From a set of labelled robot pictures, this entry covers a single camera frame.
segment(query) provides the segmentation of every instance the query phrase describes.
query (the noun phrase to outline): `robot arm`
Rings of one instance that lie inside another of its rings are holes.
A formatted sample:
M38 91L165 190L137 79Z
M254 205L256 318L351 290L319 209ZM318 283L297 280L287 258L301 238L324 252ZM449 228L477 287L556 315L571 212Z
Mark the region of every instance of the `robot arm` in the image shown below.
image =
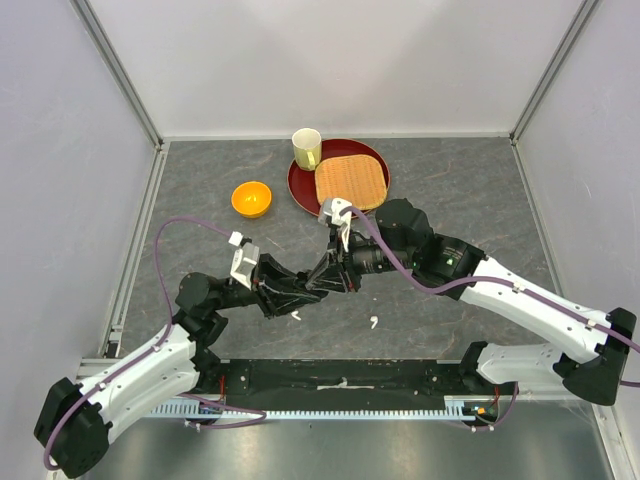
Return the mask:
M349 205L341 199L323 205L319 220L331 230L327 250L313 270L293 273L234 233L230 243L238 248L230 278L187 275L176 298L180 310L162 345L157 345L163 334L160 332L82 384L74 385L66 378L56 383L34 432L43 446L72 405L99 386L53 441L51 457L67 476L74 478L88 471L109 444L158 404L202 385L216 385L221 361L209 347L227 325L219 311L257 305L265 317L285 315L320 302L329 292L357 292L364 274L396 270L397 265L377 241L351 231L351 214L345 212ZM550 342L517 347L475 342L456 374L470 391L487 384L556 381L593 403L614 403L628 347L593 326L612 328L631 338L635 316L622 309L609 314L588 309L518 277L482 250L434 233L425 213L406 200L386 202L376 211L376 224L382 240L405 270L402 273L410 275L418 286L494 311ZM467 282L470 277L502 282ZM453 288L444 287L456 281ZM536 300L532 293L579 312L589 323L577 322ZM143 354L146 357L137 361ZM127 365L131 366L113 381L104 382Z

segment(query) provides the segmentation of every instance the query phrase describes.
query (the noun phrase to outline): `red tray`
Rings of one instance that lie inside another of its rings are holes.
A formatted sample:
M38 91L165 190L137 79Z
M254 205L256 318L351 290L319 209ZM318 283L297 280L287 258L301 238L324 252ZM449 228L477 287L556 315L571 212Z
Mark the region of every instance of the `red tray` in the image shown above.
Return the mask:
M335 138L322 141L322 158L343 157L346 155L369 155L375 158L382 167L384 182L387 184L387 190L391 184L391 175L389 167L384 159L373 148L364 143L356 142L345 138ZM289 192L291 196L304 210L312 215L318 216L320 213L320 204L316 196L316 179L315 172L302 170L294 160L289 167L289 175L287 176L289 184Z

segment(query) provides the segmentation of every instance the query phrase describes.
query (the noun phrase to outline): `orange bowl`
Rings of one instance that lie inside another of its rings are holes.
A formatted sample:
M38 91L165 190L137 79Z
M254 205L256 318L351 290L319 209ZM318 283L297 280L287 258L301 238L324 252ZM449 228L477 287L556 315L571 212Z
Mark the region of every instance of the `orange bowl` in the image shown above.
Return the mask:
M271 206L271 189L262 182L243 183L231 194L231 205L243 217L261 217Z

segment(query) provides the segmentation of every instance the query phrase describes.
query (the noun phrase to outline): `white cup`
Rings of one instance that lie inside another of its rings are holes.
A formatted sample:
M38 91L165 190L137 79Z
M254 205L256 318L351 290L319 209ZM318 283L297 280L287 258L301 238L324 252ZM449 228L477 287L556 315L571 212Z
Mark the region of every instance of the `white cup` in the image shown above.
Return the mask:
M322 137L313 128L301 128L291 137L296 163L303 170L313 171L322 158Z

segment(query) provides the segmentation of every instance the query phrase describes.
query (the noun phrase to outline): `white wall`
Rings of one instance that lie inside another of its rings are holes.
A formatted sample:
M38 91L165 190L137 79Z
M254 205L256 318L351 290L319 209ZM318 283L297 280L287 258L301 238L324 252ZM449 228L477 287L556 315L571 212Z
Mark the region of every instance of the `white wall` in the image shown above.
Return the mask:
M507 132L580 0L92 0L165 136Z
M521 146L566 294L640 315L638 18L637 0L601 2ZM638 355L624 377L640 380ZM616 411L636 456L638 405L623 387Z
M49 386L94 356L152 147L67 0L0 15L0 477L43 479Z

